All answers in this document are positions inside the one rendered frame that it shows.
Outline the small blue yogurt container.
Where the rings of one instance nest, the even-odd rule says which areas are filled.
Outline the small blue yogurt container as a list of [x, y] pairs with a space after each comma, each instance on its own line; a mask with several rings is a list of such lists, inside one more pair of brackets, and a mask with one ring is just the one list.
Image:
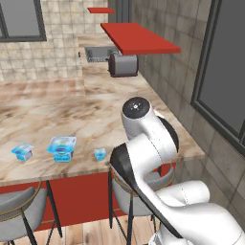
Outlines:
[[94, 150], [94, 156], [97, 161], [103, 161], [106, 155], [106, 151], [104, 148], [96, 148]]

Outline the large blue yogurt container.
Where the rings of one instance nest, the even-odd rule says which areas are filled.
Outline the large blue yogurt container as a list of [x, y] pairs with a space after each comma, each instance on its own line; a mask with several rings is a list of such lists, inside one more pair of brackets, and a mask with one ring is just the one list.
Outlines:
[[72, 160], [76, 142], [76, 137], [56, 136], [50, 140], [47, 151], [53, 154], [55, 162], [69, 163]]

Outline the medium blue yogurt container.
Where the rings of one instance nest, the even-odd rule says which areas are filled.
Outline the medium blue yogurt container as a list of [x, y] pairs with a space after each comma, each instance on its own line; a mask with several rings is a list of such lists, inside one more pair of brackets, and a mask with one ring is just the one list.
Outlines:
[[16, 156], [19, 161], [28, 161], [33, 156], [32, 150], [32, 145], [22, 143], [13, 148], [11, 152]]

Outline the grey toaster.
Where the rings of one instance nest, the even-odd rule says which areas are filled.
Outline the grey toaster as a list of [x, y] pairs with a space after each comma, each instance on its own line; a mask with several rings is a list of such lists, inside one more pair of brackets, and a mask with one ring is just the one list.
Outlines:
[[139, 70], [138, 57], [111, 54], [108, 60], [108, 70], [113, 78], [136, 77]]

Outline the grey bar stool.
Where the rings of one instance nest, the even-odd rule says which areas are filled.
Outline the grey bar stool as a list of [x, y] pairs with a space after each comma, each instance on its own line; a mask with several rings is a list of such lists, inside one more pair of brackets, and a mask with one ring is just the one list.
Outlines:
[[41, 224], [46, 210], [46, 201], [50, 200], [54, 218], [51, 220], [52, 228], [48, 235], [46, 245], [50, 244], [54, 227], [57, 227], [59, 236], [62, 237], [61, 225], [56, 209], [56, 202], [50, 182], [46, 188], [29, 187], [25, 190], [0, 194], [0, 242], [15, 245], [14, 241], [27, 237], [31, 245], [37, 245], [34, 232]]
[[[165, 188], [172, 183], [174, 178], [174, 166], [169, 164], [168, 172], [165, 175], [161, 175], [162, 168], [158, 167], [156, 171], [152, 171], [145, 176], [145, 181], [154, 190]], [[127, 233], [124, 232], [123, 226], [116, 215], [116, 211], [113, 209], [112, 194], [115, 194], [117, 203], [122, 212], [126, 213], [127, 218]], [[132, 225], [133, 218], [135, 216], [151, 216], [153, 226], [156, 226], [155, 216], [148, 209], [148, 207], [141, 201], [136, 192], [134, 192], [130, 186], [126, 184], [121, 176], [119, 176], [113, 168], [110, 168], [108, 176], [108, 201], [109, 201], [109, 225], [113, 225], [113, 218], [116, 221], [122, 231], [122, 234], [126, 240], [126, 245], [131, 245], [132, 237]]]

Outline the steel sink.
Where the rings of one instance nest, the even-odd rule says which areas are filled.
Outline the steel sink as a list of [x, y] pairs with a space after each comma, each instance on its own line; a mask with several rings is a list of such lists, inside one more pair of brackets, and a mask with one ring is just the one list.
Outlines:
[[88, 62], [107, 62], [112, 54], [119, 50], [115, 46], [85, 47], [86, 59]]

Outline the red counter cabinet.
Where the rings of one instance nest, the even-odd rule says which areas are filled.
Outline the red counter cabinet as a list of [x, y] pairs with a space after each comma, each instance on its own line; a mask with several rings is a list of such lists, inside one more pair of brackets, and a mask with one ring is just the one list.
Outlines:
[[[50, 185], [61, 227], [109, 217], [108, 172], [54, 179], [50, 180]], [[0, 187], [0, 194], [24, 190], [30, 186], [36, 188], [38, 182]], [[50, 229], [53, 219], [54, 215], [48, 199], [43, 221], [49, 222], [41, 224], [37, 230]]]

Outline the large red shelf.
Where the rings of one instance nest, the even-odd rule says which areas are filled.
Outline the large red shelf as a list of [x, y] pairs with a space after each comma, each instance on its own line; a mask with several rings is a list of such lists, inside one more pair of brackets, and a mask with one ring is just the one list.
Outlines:
[[123, 55], [179, 54], [181, 48], [137, 23], [101, 23]]

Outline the small red shelf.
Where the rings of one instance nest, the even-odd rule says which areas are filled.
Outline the small red shelf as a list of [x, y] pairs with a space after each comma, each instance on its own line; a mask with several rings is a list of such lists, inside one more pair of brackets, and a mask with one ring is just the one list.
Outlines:
[[115, 11], [110, 8], [87, 8], [87, 10], [90, 13], [106, 13], [106, 14], [115, 13]]

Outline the dark framed window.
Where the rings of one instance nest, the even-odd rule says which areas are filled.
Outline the dark framed window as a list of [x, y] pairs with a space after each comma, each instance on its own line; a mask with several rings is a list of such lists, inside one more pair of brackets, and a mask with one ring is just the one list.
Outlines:
[[0, 43], [46, 40], [40, 0], [0, 0]]
[[245, 158], [245, 0], [212, 0], [191, 105]]

